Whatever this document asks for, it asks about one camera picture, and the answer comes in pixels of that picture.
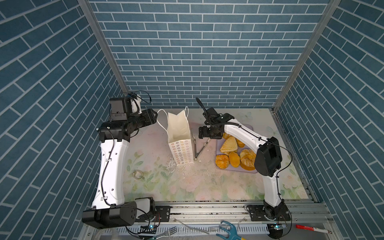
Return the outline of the small ridged oval bread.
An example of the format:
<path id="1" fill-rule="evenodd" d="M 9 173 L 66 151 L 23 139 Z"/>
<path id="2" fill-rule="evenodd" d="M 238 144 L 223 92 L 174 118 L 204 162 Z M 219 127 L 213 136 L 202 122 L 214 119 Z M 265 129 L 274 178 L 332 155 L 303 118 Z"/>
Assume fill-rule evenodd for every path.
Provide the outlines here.
<path id="1" fill-rule="evenodd" d="M 243 142 L 241 142 L 240 140 L 236 139 L 237 141 L 237 144 L 238 144 L 238 147 L 239 148 L 244 148 L 245 147 L 245 144 Z"/>

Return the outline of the metal bread tongs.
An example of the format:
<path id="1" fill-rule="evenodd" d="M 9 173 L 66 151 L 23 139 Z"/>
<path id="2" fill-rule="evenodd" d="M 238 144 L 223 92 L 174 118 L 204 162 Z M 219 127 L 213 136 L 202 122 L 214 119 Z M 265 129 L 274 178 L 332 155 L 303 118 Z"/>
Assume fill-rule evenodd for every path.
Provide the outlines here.
<path id="1" fill-rule="evenodd" d="M 206 142 L 204 142 L 203 146 L 200 150 L 197 149 L 197 140 L 194 136 L 192 136 L 192 147 L 194 152 L 194 161 L 196 162 L 199 158 L 199 156 L 202 154 L 202 152 L 206 149 L 207 145 L 210 143 L 211 139 L 208 139 Z"/>

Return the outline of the white paper gift bag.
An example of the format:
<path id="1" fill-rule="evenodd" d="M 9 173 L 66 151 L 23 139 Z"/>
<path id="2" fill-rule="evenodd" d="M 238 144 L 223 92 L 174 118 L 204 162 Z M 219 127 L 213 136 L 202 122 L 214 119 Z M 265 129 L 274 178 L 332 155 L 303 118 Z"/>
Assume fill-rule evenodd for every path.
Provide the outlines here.
<path id="1" fill-rule="evenodd" d="M 177 166 L 192 164 L 195 161 L 195 147 L 188 121 L 189 107 L 185 107 L 178 114 L 167 113 L 164 109 L 157 111 L 158 114 L 164 112 L 167 119 L 165 128 L 160 120 L 157 123 L 166 131 L 168 145 L 173 159 Z"/>

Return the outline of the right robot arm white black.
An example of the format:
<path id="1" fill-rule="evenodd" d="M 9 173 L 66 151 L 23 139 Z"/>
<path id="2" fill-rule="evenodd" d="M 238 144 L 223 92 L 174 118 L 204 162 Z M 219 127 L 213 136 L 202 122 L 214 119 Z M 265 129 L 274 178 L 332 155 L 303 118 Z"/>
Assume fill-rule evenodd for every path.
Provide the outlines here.
<path id="1" fill-rule="evenodd" d="M 286 205 L 280 191 L 279 173 L 283 160 L 281 146 L 275 137 L 266 138 L 245 127 L 236 119 L 225 123 L 207 124 L 199 127 L 199 138 L 221 139 L 227 133 L 240 140 L 255 154 L 254 167 L 263 176 L 264 215 L 276 220 L 286 211 Z"/>

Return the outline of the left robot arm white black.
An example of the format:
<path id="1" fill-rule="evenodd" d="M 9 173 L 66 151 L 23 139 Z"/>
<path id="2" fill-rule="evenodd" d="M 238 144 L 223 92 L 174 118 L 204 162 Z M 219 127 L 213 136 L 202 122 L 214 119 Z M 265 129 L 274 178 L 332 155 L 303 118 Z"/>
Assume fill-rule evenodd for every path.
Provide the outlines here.
<path id="1" fill-rule="evenodd" d="M 122 121 L 104 122 L 98 129 L 101 147 L 101 169 L 91 208 L 83 211 L 82 222 L 96 229 L 132 226 L 144 216 L 156 214 L 152 197 L 126 202 L 123 176 L 131 134 L 157 122 L 158 114 L 147 109 Z"/>

